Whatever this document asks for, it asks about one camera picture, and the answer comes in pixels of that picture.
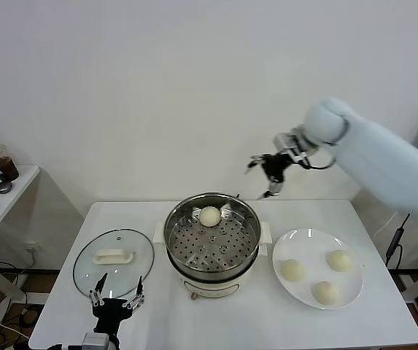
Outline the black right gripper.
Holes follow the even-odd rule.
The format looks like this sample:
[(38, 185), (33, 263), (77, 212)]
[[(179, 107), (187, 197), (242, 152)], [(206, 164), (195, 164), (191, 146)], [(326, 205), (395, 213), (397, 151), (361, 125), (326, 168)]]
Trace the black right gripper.
[(244, 173), (247, 174), (256, 166), (262, 166), (264, 174), (270, 181), (267, 190), (258, 197), (258, 200), (271, 198), (280, 194), (283, 182), (285, 181), (284, 171), (293, 164), (294, 162), (288, 154), (262, 154), (250, 157)]

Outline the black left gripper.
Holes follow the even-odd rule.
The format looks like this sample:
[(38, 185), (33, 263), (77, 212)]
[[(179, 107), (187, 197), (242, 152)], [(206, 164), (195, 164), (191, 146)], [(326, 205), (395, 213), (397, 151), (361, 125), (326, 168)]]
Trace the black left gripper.
[(92, 313), (97, 318), (96, 326), (93, 328), (95, 333), (117, 334), (120, 323), (130, 319), (133, 310), (139, 309), (144, 303), (142, 276), (136, 287), (136, 293), (130, 300), (117, 298), (102, 298), (101, 292), (107, 279), (105, 273), (96, 283), (95, 287), (89, 291), (89, 298), (92, 303)]

